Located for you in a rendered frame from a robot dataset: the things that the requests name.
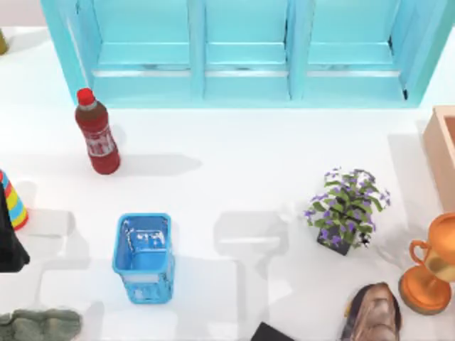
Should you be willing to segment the light blue rack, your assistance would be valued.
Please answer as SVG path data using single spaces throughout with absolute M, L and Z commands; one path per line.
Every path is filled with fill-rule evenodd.
M 108 107 L 417 107 L 455 0 L 41 0 Z

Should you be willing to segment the blue basket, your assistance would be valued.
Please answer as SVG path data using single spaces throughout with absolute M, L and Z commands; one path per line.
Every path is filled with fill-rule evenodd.
M 119 218 L 112 269 L 134 304 L 164 304 L 173 296 L 175 258 L 166 213 L 127 213 Z

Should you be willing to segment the purple flower plant pot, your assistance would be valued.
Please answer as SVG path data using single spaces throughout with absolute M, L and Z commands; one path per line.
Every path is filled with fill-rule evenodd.
M 318 229 L 316 241 L 345 256 L 350 249 L 367 247 L 376 231 L 374 212 L 391 206 L 391 194 L 381 190 L 369 171 L 332 168 L 323 176 L 324 192 L 311 198 L 304 210 L 310 227 Z

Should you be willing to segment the red bottle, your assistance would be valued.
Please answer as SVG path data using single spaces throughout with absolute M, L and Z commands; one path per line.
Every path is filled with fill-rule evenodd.
M 101 175 L 114 173 L 120 166 L 120 155 L 109 125 L 107 108 L 86 87 L 76 94 L 75 120 L 84 136 L 92 167 Z

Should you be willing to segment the black flat object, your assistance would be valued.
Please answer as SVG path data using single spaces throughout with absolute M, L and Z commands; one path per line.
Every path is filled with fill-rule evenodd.
M 250 341 L 295 341 L 288 335 L 280 332 L 276 328 L 273 328 L 271 325 L 268 325 L 264 322 L 261 322 L 254 334 L 252 335 Z

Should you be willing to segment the brown shoe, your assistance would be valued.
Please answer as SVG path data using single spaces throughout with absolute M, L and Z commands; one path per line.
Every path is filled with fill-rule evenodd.
M 348 305 L 345 318 L 338 341 L 400 341 L 400 306 L 385 282 L 362 287 Z

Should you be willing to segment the salmon-coloured box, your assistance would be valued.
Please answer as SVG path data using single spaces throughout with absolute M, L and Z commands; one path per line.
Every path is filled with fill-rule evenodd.
M 442 209 L 455 212 L 455 105 L 433 107 L 423 142 Z

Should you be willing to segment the stack of coloured rings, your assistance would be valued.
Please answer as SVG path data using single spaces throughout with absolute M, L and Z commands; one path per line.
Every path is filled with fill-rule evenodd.
M 28 211 L 4 171 L 0 169 L 0 181 L 4 187 L 6 205 L 14 230 L 20 230 L 28 222 Z

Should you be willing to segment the orange trophy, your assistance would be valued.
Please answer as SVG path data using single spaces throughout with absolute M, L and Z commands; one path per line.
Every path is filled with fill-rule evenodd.
M 455 283 L 455 212 L 435 218 L 425 241 L 410 242 L 409 255 L 416 265 L 399 280 L 402 300 L 422 315 L 441 313 L 451 301 Z

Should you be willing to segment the grey-green cloth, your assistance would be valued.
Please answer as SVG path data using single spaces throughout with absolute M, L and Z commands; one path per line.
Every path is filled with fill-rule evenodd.
M 82 316 L 66 309 L 15 310 L 0 314 L 0 341 L 73 341 Z

